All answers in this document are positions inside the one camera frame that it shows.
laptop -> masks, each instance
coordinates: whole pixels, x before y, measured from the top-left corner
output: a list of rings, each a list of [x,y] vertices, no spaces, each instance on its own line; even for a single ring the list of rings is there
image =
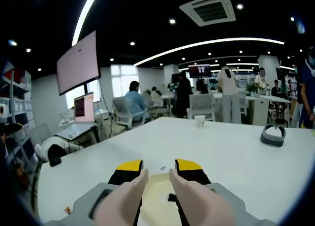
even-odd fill
[[[74,99],[74,124],[57,133],[72,141],[95,126],[93,92]]]

ceiling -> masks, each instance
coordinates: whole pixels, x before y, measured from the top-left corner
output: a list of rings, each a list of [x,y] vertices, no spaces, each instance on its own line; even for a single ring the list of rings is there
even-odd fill
[[[86,0],[5,0],[1,4],[5,37],[1,53],[17,68],[28,70],[33,79],[56,73],[57,60],[71,47],[77,20]],[[216,64],[226,56],[278,56],[282,65],[292,67],[314,42],[315,29],[311,0],[231,0],[235,22],[199,27],[179,6],[192,0],[95,0],[80,33],[82,39],[96,30],[99,67],[135,64],[153,55],[180,46],[231,37],[260,37],[285,42],[238,41],[201,45],[161,56],[140,67],[189,61]],[[236,5],[244,5],[238,10]],[[169,19],[175,19],[171,25]],[[300,34],[298,25],[305,33]],[[15,40],[17,46],[7,41]],[[219,64],[237,63],[238,58],[219,59]],[[241,58],[240,63],[257,63]]]

white pants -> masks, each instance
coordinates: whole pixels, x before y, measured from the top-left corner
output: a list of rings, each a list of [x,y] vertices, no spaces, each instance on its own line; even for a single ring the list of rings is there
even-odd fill
[[[299,128],[300,117],[302,114],[303,104],[296,103],[290,128]]]
[[[241,108],[239,95],[222,95],[222,115],[224,123],[241,124]]]

air conditioning vent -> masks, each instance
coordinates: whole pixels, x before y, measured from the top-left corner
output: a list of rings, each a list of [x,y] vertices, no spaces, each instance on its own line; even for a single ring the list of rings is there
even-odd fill
[[[180,9],[200,27],[236,20],[231,0],[194,0]]]

blue shirt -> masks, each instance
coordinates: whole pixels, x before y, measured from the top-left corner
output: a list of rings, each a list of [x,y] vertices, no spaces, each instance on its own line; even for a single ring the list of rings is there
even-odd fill
[[[302,68],[302,82],[305,84],[305,95],[309,103],[310,109],[313,111],[315,106],[315,78],[311,74],[311,70],[307,64]],[[311,129],[313,128],[313,123],[310,121],[310,117],[306,112],[305,106],[303,106],[302,114],[300,118],[300,126],[303,125]]]
[[[148,106],[145,104],[142,95],[136,91],[128,92],[125,95],[125,100],[132,114],[143,112]],[[146,112],[145,119],[149,118],[150,115]],[[134,121],[140,121],[143,118],[143,114],[139,114],[133,117]]]

